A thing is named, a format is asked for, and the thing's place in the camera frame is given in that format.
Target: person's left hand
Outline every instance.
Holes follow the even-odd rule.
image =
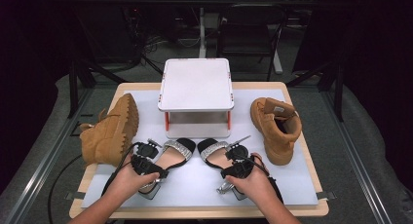
[[[119,170],[115,179],[107,188],[105,195],[108,194],[125,201],[133,194],[137,193],[139,188],[159,177],[157,172],[138,175],[131,166],[130,161],[131,154],[127,155],[125,158],[124,166]]]

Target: white box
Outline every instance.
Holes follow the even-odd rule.
[[[228,60],[167,60],[158,108],[169,138],[228,137],[234,108]]]

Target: rhinestone strap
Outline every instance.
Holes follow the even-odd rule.
[[[220,141],[220,142],[211,144],[208,146],[208,148],[206,148],[203,152],[201,152],[201,158],[204,160],[204,162],[206,162],[207,157],[209,157],[209,155],[211,155],[216,150],[220,148],[225,148],[227,146],[228,146],[228,143],[226,141]]]
[[[168,140],[167,142],[165,142],[164,152],[168,149],[168,147],[172,147],[172,148],[176,149],[177,151],[179,151],[179,153],[181,153],[182,156],[185,157],[186,161],[188,161],[192,157],[192,152],[189,151],[189,149],[187,147],[183,146],[178,141]]]

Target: hand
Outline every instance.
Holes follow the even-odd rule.
[[[265,168],[259,154],[252,153],[251,155],[255,156],[254,162],[256,164]],[[245,193],[255,203],[263,200],[266,196],[277,196],[273,186],[268,181],[267,175],[259,167],[253,167],[251,174],[247,178],[227,175],[225,179],[234,184],[239,191]]]
[[[131,154],[125,158],[124,166],[107,188],[105,194],[70,223],[104,223],[110,215],[140,187],[159,177],[158,173],[138,175],[131,166]]]
[[[254,162],[266,169],[261,161],[261,156],[257,153],[252,153],[252,155],[256,156]],[[257,205],[269,223],[299,223],[297,218],[279,200],[267,174],[261,168],[253,167],[247,178],[227,175],[225,179],[234,184],[239,191],[244,192]]]
[[[150,173],[138,175],[131,166],[131,154],[125,158],[124,166],[119,170],[115,179],[107,188],[105,193],[110,196],[116,196],[127,200],[133,194],[137,193],[139,188],[154,181],[159,177],[159,174]]]

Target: cable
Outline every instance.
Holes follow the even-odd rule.
[[[132,60],[131,62],[129,62],[128,64],[126,64],[124,66],[117,67],[117,68],[105,67],[105,69],[112,72],[112,73],[117,73],[117,72],[121,72],[121,71],[130,70],[130,69],[136,67],[139,64],[140,64],[140,60]]]
[[[154,63],[158,63],[158,64],[161,64],[161,65],[165,65],[164,62],[160,62],[160,61],[157,61],[157,60],[154,60],[154,59],[151,59],[151,58],[148,58],[148,60],[150,60],[150,61],[152,61],[152,62],[154,62]]]
[[[131,162],[128,162],[126,164],[124,164],[121,168],[124,168],[127,164],[130,164]]]
[[[164,74],[164,71],[161,70],[161,68],[159,68],[157,65],[155,65],[151,59],[149,59],[148,57],[146,57],[145,55],[142,55],[142,58],[145,60],[145,64],[148,63],[156,72],[158,72],[160,75]]]
[[[55,182],[52,185],[52,188],[49,192],[49,197],[48,197],[48,217],[49,217],[49,223],[53,224],[53,218],[52,218],[52,209],[51,209],[51,203],[52,203],[52,194],[53,191],[55,189],[55,186],[57,184],[58,179],[60,178],[60,176],[64,173],[64,171],[70,166],[72,165],[76,160],[78,160],[80,157],[82,157],[82,154],[77,156],[76,158],[72,159],[72,161],[70,161],[58,174]]]
[[[118,167],[115,169],[115,171],[110,175],[109,179],[107,180],[106,184],[104,185],[103,191],[102,191],[102,195],[106,192],[107,188],[109,187],[109,185],[112,183],[112,181],[115,179],[116,175],[118,175],[118,172],[124,167],[124,161],[125,158],[127,157],[127,155],[129,154],[129,152],[131,151],[131,149],[135,146],[135,145],[142,145],[142,142],[136,142],[133,145],[131,145],[128,148],[128,151],[124,154],[124,156],[122,157],[121,162],[118,164]]]
[[[192,14],[194,14],[195,20],[197,21],[198,25],[201,25],[200,21],[198,20],[198,16],[194,11],[194,8],[191,8]]]
[[[197,41],[191,45],[185,45],[184,43],[182,43],[182,41],[190,41],[190,40],[197,40]],[[181,44],[181,46],[190,48],[190,47],[196,46],[200,40],[201,38],[199,37],[198,39],[195,39],[195,38],[194,39],[178,39],[178,42],[179,44]]]

